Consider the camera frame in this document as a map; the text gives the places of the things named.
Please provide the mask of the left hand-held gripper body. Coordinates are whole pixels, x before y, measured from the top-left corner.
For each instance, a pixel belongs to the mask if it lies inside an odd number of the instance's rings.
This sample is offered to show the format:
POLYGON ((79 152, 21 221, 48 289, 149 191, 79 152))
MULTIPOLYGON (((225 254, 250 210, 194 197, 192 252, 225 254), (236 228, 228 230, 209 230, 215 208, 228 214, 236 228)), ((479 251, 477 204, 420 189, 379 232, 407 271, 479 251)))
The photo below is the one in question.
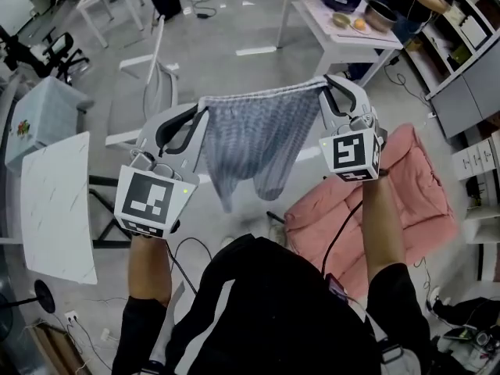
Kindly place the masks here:
POLYGON ((176 170, 161 157, 130 150, 120 168, 114 216, 126 230, 154 238, 176 231, 179 217, 200 183, 199 176, 176 170))

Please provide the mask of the pale blue covered box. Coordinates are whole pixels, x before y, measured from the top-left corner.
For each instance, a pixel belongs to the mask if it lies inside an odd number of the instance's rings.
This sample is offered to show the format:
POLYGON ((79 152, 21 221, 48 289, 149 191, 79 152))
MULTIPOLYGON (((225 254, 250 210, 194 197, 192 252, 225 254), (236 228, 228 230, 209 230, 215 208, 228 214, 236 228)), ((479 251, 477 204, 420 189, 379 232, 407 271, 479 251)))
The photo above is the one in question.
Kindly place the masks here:
POLYGON ((77 133, 77 120, 93 105, 86 94, 46 77, 15 105, 8 127, 5 166, 21 174, 23 157, 77 133))

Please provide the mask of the person's torso in black shirt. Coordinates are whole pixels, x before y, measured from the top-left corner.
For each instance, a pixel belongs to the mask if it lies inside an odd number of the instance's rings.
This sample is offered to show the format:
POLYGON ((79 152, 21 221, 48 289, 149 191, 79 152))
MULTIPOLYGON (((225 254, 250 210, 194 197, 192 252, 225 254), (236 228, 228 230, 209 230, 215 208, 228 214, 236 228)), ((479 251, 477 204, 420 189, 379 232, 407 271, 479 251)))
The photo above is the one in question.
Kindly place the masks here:
POLYGON ((405 264, 373 278, 367 312, 361 319, 307 260, 245 235, 205 268, 161 375, 381 375, 394 346, 427 373, 430 329, 405 264))

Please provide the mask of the person's right shoe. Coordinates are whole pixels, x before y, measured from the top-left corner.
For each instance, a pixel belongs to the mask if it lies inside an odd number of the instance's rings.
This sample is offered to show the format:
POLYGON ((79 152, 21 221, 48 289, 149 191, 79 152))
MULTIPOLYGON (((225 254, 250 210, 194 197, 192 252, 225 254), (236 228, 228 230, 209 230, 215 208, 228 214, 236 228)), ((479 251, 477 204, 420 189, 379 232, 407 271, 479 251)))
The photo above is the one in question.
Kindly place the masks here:
POLYGON ((287 245, 287 236, 284 227, 281 224, 272 224, 269 230, 269 239, 285 247, 287 245))

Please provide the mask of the blue checkered shorts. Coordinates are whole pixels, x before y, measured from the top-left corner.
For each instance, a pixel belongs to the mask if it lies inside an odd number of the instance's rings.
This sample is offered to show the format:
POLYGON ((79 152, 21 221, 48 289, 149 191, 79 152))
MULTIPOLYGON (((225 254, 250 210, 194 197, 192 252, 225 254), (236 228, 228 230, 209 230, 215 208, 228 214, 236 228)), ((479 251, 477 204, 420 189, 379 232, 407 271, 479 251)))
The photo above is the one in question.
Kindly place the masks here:
POLYGON ((324 77, 243 95, 206 96, 202 143, 208 174, 223 211, 232 210, 239 182, 252 180, 265 201, 278 199, 320 112, 324 77))

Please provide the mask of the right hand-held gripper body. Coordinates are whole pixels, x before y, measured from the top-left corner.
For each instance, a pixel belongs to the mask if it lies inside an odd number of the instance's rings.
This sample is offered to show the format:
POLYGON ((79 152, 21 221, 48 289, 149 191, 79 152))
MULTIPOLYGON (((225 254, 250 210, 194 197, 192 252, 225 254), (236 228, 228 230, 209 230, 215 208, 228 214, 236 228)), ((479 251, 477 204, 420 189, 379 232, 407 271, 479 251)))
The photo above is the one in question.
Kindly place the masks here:
POLYGON ((370 113, 355 117, 341 130, 319 140, 329 171, 344 182, 376 180, 387 131, 370 113))

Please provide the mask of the white desk with drawers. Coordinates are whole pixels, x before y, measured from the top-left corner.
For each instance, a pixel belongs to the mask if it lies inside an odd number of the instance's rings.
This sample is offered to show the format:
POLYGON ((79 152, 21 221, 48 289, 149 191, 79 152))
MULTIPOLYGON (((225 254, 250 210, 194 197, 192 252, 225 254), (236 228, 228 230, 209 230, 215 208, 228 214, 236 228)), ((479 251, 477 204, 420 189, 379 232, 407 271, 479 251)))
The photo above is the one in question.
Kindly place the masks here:
POLYGON ((500 171, 500 130, 453 154, 452 164, 458 180, 466 180, 492 170, 500 171))

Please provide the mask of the black metal table frame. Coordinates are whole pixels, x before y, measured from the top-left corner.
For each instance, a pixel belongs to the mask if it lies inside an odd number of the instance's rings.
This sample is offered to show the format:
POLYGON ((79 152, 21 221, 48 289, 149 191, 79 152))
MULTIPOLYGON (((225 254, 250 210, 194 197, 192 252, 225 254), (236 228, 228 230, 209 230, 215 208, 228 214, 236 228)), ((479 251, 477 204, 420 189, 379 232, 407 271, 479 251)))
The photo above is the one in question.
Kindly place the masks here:
MULTIPOLYGON (((116 188, 118 186, 118 180, 110 177, 101 177, 96 175, 90 175, 88 177, 88 183, 94 186, 100 187, 110 187, 116 188)), ((111 220, 105 226, 104 230, 100 233, 97 239, 92 240, 94 249, 128 249, 131 245, 131 233, 123 229, 114 216, 114 205, 108 202, 101 194, 99 194, 94 188, 89 188, 89 194, 93 195, 97 201, 112 214, 111 220), (107 237, 113 228, 117 228, 118 231, 125 237, 125 240, 113 241, 108 240, 107 237)))

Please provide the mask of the black lamp base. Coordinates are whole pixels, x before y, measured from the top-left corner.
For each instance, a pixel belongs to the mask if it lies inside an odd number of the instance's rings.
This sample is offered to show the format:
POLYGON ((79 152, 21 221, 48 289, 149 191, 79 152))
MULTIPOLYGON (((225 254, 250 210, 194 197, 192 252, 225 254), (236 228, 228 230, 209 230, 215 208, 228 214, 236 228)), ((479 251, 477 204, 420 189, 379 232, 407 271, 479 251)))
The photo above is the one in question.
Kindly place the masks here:
POLYGON ((47 284, 43 280, 36 279, 34 282, 34 292, 43 310, 48 314, 53 314, 55 312, 55 300, 47 284))

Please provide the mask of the person's right forearm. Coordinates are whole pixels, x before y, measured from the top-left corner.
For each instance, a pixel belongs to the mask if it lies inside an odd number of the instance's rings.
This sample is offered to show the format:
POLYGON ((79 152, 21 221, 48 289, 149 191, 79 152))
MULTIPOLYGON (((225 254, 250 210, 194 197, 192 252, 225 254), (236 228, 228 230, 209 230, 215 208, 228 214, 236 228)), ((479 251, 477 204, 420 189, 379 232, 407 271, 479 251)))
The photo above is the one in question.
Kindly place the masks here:
POLYGON ((405 263, 402 223, 388 177, 362 185, 362 238, 369 283, 384 268, 405 263))

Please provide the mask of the person's left forearm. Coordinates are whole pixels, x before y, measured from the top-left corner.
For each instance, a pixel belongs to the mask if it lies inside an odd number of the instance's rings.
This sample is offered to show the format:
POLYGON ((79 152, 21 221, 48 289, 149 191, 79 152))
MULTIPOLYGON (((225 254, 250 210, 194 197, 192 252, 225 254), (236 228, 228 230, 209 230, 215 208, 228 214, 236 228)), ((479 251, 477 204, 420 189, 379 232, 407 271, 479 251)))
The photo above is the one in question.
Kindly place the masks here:
POLYGON ((128 264, 131 297, 154 299, 167 307, 172 295, 172 278, 167 244, 163 239, 133 236, 128 264))

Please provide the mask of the white shelf unit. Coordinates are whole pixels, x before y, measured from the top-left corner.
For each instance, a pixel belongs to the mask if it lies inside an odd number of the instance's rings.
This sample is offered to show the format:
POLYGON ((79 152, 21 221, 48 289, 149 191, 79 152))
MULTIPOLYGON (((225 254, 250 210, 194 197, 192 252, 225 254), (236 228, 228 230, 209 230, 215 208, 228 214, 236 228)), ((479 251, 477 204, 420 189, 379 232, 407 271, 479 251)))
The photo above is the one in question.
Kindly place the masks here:
POLYGON ((405 47, 434 97, 465 73, 500 39, 500 0, 454 0, 442 16, 434 16, 405 47))

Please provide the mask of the black waist device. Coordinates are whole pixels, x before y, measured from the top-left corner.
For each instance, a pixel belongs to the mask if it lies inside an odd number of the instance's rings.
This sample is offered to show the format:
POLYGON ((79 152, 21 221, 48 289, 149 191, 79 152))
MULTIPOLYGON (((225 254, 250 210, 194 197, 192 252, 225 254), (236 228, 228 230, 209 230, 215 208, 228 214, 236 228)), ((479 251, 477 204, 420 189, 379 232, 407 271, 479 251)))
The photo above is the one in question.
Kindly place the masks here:
POLYGON ((341 301, 348 304, 348 295, 344 287, 332 273, 328 273, 326 275, 325 281, 327 282, 329 291, 336 295, 341 301))

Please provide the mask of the copper inner pot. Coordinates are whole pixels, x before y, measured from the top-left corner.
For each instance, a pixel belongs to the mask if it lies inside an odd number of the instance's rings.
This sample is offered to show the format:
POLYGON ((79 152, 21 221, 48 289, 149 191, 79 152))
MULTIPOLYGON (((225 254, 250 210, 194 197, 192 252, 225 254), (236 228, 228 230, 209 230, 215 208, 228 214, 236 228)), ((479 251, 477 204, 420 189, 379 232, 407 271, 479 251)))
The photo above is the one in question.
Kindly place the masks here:
POLYGON ((371 0, 364 11, 364 20, 374 30, 386 34, 397 22, 396 14, 384 3, 371 0))

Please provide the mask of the grey fridge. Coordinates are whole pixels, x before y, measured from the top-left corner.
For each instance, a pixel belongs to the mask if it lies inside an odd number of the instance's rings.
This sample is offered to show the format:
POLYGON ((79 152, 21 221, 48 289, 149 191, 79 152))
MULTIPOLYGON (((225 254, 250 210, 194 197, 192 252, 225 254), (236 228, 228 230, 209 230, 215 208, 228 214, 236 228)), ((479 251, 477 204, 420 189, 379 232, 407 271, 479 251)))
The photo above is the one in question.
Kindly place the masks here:
POLYGON ((447 139, 500 113, 500 38, 430 102, 447 139))

